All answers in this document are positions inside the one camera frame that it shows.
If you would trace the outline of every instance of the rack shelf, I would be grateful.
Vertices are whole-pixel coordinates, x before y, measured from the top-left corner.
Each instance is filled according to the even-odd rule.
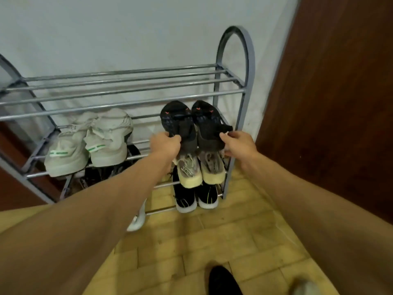
[[[246,61],[246,76],[245,79],[240,79],[236,74],[234,74],[227,66],[222,63],[222,56],[224,53],[224,49],[226,43],[229,38],[233,35],[237,35],[240,39]],[[209,68],[211,70],[204,71],[192,71],[194,69],[206,69]],[[139,76],[132,77],[119,77],[123,75],[137,75],[137,74],[145,74]],[[203,76],[214,76],[214,78],[203,77]],[[94,77],[111,77],[107,79],[92,79]],[[176,81],[167,81],[167,82],[151,82],[155,80],[161,79],[181,79],[181,78],[193,78],[193,80],[176,80]],[[90,110],[102,110],[102,109],[110,109],[114,107],[139,107],[146,106],[151,104],[159,104],[159,103],[167,103],[172,100],[180,100],[180,101],[189,101],[193,99],[204,99],[207,97],[213,97],[213,105],[217,108],[218,100],[220,96],[225,97],[226,95],[231,94],[241,94],[241,102],[238,111],[236,125],[234,126],[235,130],[241,130],[243,128],[244,118],[247,112],[248,103],[250,100],[250,95],[252,91],[252,86],[255,77],[255,54],[254,48],[252,44],[252,40],[250,38],[249,33],[243,27],[240,26],[231,26],[222,35],[219,47],[217,51],[216,62],[213,64],[203,64],[203,65],[192,65],[192,66],[178,66],[178,67],[166,67],[166,68],[149,68],[149,69],[134,69],[134,70],[120,70],[120,71],[106,71],[106,72],[95,72],[95,73],[83,73],[83,74],[66,74],[66,75],[50,75],[50,76],[40,76],[40,77],[20,77],[12,84],[7,87],[0,88],[0,107],[9,107],[9,106],[17,106],[23,104],[34,104],[37,103],[42,108],[41,111],[29,112],[29,113],[21,113],[21,114],[13,114],[0,116],[0,121],[11,121],[22,118],[31,118],[37,116],[50,116],[59,115],[59,114],[67,114],[74,112],[85,112]],[[69,82],[61,82],[62,80],[73,80]],[[32,82],[44,82],[44,84],[37,84],[29,86],[28,83]],[[220,90],[220,83],[233,82],[237,85],[238,89],[235,90]],[[114,89],[113,86],[108,86],[110,84],[121,84],[121,83],[138,83],[137,85],[131,87],[117,87]],[[201,93],[201,94],[192,94],[192,95],[176,95],[165,98],[157,98],[157,99],[145,99],[145,100],[130,100],[123,102],[115,102],[108,104],[98,104],[98,105],[90,105],[85,107],[72,107],[66,109],[54,109],[54,110],[45,110],[42,107],[42,103],[47,101],[62,101],[66,99],[81,99],[86,97],[95,97],[95,96],[104,96],[104,95],[115,95],[115,94],[124,94],[131,92],[141,92],[141,91],[150,91],[150,90],[159,90],[159,89],[168,89],[168,88],[178,88],[178,87],[187,87],[187,86],[196,86],[196,85],[209,85],[214,84],[214,89],[212,92]],[[1,97],[7,94],[20,92],[20,91],[30,91],[33,94],[34,91],[38,90],[51,90],[51,89],[60,89],[60,88],[68,88],[68,87],[89,87],[95,86],[101,87],[103,91],[94,91],[82,94],[66,94],[60,96],[50,96],[50,97],[33,97],[30,99],[19,99],[19,100],[2,100]],[[227,120],[220,112],[222,121],[228,124]],[[148,114],[141,116],[132,116],[132,119],[142,119],[142,118],[151,118],[157,117],[160,114]],[[20,181],[23,185],[29,188],[33,193],[42,198],[47,203],[54,203],[53,199],[51,199],[48,195],[43,194],[35,184],[32,182],[33,178],[37,178],[40,176],[46,176],[48,173],[46,171],[32,173],[34,169],[34,165],[38,160],[42,160],[45,158],[46,153],[42,153],[44,151],[45,146],[49,143],[51,137],[54,133],[58,132],[62,128],[66,128],[67,125],[56,125],[50,130],[48,133],[44,135],[42,140],[38,143],[36,149],[32,152],[30,158],[26,161],[24,166],[20,169],[12,166],[10,159],[4,157],[0,154],[0,166],[4,168],[7,172],[9,172],[13,177],[15,177],[18,181]],[[147,143],[148,140],[140,140],[133,142],[134,145]],[[135,160],[139,158],[143,158],[148,154],[141,154],[127,157],[126,160]],[[88,164],[86,168],[91,168],[93,165]],[[226,198],[228,193],[228,183],[231,178],[231,172],[234,166],[234,159],[229,159],[228,163],[226,163],[226,179],[221,186],[217,186],[219,190],[219,195],[222,196],[223,199]],[[66,192],[68,191],[68,187],[73,174],[66,176],[66,184],[61,192],[60,199],[65,198]],[[169,183],[161,183],[155,188],[161,188],[165,186],[171,186],[179,184],[179,182],[169,182]],[[151,211],[147,214],[158,213],[162,211],[168,211],[174,209],[172,207],[162,208],[157,211]]]

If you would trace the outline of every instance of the floor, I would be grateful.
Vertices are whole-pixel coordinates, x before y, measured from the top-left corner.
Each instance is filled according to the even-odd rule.
[[[168,187],[155,190],[146,206],[171,205]],[[41,209],[1,213],[0,230]],[[204,295],[207,269],[217,263],[232,272],[244,295],[287,294],[297,277],[316,282],[323,295],[338,294],[268,196],[236,168],[228,197],[215,210],[154,214],[127,233],[84,295]]]

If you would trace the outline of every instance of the person's left arm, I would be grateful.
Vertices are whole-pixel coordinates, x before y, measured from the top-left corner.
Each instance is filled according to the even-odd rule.
[[[151,153],[133,166],[1,233],[2,293],[82,294],[169,171],[180,140],[153,136]]]

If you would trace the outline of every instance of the hand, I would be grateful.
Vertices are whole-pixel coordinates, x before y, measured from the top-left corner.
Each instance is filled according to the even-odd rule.
[[[244,131],[231,131],[228,134],[220,133],[225,143],[225,155],[239,159],[242,163],[258,153],[251,135]]]
[[[159,152],[171,162],[179,153],[181,140],[182,138],[178,134],[172,138],[167,132],[154,134],[150,137],[151,153]]]

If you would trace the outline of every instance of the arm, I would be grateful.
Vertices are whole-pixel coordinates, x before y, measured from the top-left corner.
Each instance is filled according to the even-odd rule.
[[[249,134],[229,134],[220,134],[227,154],[263,186],[341,295],[393,293],[393,226],[258,153]]]
[[[81,294],[154,185],[180,136],[150,139],[151,154],[0,234],[3,294]]]

